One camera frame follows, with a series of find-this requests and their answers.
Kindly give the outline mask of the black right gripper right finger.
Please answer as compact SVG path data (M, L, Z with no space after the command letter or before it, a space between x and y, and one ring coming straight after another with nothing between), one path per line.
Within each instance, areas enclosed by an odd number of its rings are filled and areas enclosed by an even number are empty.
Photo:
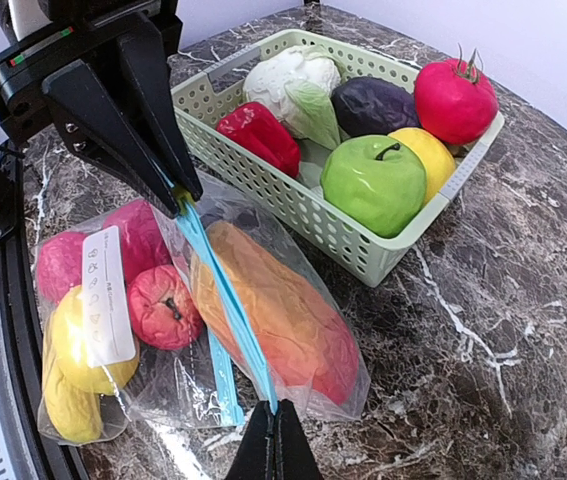
M274 478L323 480L294 404L281 400L274 417Z

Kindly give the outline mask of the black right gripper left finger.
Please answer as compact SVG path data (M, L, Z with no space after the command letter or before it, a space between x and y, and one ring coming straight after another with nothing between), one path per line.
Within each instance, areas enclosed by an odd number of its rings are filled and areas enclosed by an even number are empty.
M275 415L268 401L259 401L247 424L226 480L275 478Z

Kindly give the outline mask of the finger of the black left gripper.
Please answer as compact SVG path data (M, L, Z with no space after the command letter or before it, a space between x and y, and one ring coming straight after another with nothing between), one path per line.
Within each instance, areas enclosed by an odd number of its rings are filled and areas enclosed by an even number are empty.
M150 147L111 97L92 67L76 60L45 77L43 97L68 148L88 163L128 184L165 216L179 214L179 201L163 203L146 184Z
M194 201L203 193L172 104L168 64L162 36L152 24L140 24L117 38L123 77L131 87L150 147L147 186L163 203L188 195Z

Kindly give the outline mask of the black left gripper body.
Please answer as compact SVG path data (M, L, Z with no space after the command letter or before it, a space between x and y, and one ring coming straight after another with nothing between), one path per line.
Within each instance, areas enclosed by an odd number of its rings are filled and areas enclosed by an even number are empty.
M0 127L18 147L53 125L68 149L96 165L180 165L168 58L183 23L174 1L37 1L40 22L16 34L0 16Z

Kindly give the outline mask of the orange pepper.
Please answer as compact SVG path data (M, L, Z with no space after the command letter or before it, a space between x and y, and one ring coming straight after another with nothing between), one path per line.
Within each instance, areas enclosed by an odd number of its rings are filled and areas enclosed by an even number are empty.
M305 277L226 222L209 242L250 321L278 395L316 394L339 407L354 391L359 352L345 321Z

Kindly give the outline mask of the pink-red wrinkled fruit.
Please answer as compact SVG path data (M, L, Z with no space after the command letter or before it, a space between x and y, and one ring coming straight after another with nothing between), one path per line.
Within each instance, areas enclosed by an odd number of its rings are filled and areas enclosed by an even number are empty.
M82 280L82 246L87 235L69 231L49 239L40 249L36 266L39 293L58 304Z

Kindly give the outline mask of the small clear zip bag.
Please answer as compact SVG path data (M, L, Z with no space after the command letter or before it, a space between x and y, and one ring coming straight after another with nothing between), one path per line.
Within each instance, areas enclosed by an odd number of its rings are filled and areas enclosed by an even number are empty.
M282 224L236 188L200 173L202 226L259 342L279 399L299 416L360 418L370 377L347 321Z

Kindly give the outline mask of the red apple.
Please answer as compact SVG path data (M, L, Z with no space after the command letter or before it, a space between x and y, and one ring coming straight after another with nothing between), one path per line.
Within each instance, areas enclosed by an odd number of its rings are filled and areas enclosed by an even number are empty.
M132 329L146 344L178 350L198 339L204 322L176 268L139 273L127 290Z

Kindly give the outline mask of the large clear zip bag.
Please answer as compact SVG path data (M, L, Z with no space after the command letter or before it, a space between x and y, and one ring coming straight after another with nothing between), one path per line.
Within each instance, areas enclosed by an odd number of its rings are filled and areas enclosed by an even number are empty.
M119 231L116 226L103 228L106 217L115 210L64 231L87 235L82 246L82 280L78 286L82 288L83 312L89 320L88 340L97 340L96 332L99 331L98 344L110 345L110 350L105 353L101 348L93 353L93 362L100 365L130 359L135 353L132 337L139 344L140 364L127 386L112 396L99 394L103 430L100 439L92 443L112 440L131 422L138 420L186 429L242 424L244 413L237 399L230 356L204 321L198 339L178 350L150 346L134 333L127 296L132 282L125 282ZM35 253L35 289L43 333L42 379L45 336L50 317L59 304L45 299L36 283L38 255L48 240L40 243ZM183 274L182 253L167 248L172 260L169 265L176 268L189 290ZM37 427L43 436L61 445L92 444L71 444L58 436L45 410L43 393Z

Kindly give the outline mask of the yellow wrinkled banana-like fruit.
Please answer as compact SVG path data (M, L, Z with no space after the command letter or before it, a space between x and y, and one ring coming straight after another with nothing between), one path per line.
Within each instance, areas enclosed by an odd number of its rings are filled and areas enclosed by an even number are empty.
M75 312L57 307L50 317L43 353L42 393L58 436L71 444L100 439L103 422L93 369L86 363L82 326Z

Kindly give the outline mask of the yellow lemon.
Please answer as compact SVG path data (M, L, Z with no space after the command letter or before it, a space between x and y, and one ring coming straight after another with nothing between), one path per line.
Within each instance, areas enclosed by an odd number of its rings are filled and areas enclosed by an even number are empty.
M92 354L99 348L105 353L110 345L88 340L89 320L83 312L82 288L72 287L59 302L50 318L49 331L57 365L67 380L79 390L112 396L122 390L135 375L139 364L139 344L132 337L135 353L130 359L96 365Z

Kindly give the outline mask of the green perforated plastic basket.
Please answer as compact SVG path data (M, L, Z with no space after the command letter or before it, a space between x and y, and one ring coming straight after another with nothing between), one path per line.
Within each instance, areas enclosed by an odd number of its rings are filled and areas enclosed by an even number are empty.
M319 45L327 50L342 66L345 79L375 76L408 92L414 89L417 69L398 59L316 33L286 29L173 87L177 123L195 157L364 284L376 287L459 194L503 128L504 117L497 114L489 129L468 145L451 178L397 237L381 238L323 199L319 177L329 155L327 149L310 140L301 141L301 173L291 179L215 129L223 116L239 106L243 88L241 80L232 78L220 90L217 80L250 61L267 60L298 45Z

